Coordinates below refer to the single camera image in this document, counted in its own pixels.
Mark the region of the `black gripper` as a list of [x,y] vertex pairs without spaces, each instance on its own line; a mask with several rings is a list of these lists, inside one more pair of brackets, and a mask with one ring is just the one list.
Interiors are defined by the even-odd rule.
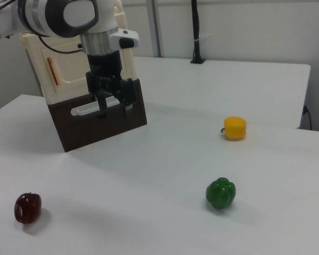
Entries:
[[106,111],[105,92],[111,93],[120,102],[125,118],[132,117],[133,104],[137,101],[133,80],[121,78],[120,52],[107,55],[87,55],[90,71],[86,73],[88,91],[95,95],[99,110]]

